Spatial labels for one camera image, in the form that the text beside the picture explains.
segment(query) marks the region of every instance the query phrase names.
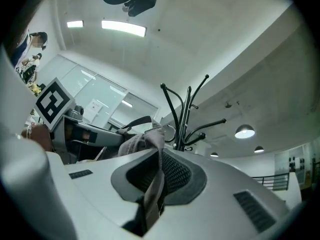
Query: gray fabric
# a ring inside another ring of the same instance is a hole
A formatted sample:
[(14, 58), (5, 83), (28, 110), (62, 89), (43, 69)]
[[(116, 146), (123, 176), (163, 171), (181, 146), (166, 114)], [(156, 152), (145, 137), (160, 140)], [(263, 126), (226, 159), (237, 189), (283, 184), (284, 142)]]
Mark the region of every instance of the gray fabric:
[[(143, 134), (129, 133), (132, 127), (146, 123), (152, 123), (152, 129), (145, 131)], [(161, 154), (162, 149), (165, 147), (164, 128), (150, 116), (144, 116), (134, 120), (117, 130), (116, 133), (124, 137), (124, 142), (120, 147), (104, 147), (99, 160), (121, 157), (147, 149), (158, 149)]]

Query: railing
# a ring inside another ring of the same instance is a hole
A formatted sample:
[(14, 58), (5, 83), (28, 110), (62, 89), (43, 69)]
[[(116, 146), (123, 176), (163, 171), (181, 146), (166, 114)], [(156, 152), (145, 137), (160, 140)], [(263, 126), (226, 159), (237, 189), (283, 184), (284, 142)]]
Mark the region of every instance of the railing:
[(320, 180), (320, 162), (312, 163), (312, 183)]
[(288, 190), (289, 172), (272, 176), (252, 177), (272, 191)]

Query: black mesh vent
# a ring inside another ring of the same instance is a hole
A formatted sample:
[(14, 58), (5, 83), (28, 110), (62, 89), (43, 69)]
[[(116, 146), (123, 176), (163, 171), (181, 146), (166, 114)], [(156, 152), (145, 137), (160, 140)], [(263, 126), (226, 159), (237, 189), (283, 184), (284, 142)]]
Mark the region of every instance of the black mesh vent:
[(127, 180), (142, 192), (146, 192), (158, 172), (158, 153), (150, 156), (126, 173)]
[(165, 153), (162, 154), (162, 170), (165, 175), (167, 195), (185, 186), (191, 178), (189, 168)]
[(276, 223), (274, 218), (267, 213), (267, 211), (248, 191), (236, 193), (234, 194), (234, 197), (239, 202), (240, 206), (259, 233), (265, 231)]
[[(132, 185), (145, 193), (158, 172), (158, 168), (158, 153), (156, 153), (130, 169), (126, 178)], [(159, 200), (163, 201), (166, 195), (177, 191), (189, 182), (191, 171), (185, 165), (164, 153), (162, 154), (162, 170), (165, 183)]]

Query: paper sign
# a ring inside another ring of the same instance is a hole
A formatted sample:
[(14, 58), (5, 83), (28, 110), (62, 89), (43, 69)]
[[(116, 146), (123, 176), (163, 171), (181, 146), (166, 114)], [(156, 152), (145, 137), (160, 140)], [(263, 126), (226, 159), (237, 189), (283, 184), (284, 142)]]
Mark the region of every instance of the paper sign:
[(93, 98), (91, 102), (84, 108), (83, 117), (89, 121), (89, 124), (91, 124), (102, 107), (103, 105)]

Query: black slot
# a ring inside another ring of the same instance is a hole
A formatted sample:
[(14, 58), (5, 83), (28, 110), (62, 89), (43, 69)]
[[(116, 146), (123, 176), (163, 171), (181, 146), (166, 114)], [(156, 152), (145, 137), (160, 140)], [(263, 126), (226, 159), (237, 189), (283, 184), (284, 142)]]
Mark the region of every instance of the black slot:
[(76, 179), (76, 178), (83, 177), (83, 176), (87, 176), (87, 175), (90, 175), (90, 174), (93, 174), (93, 172), (90, 171), (90, 170), (81, 170), (81, 171), (69, 173), (70, 178), (71, 178), (72, 180), (73, 180), (73, 179)]
[(276, 223), (275, 219), (248, 191), (236, 193), (234, 197), (259, 233)]

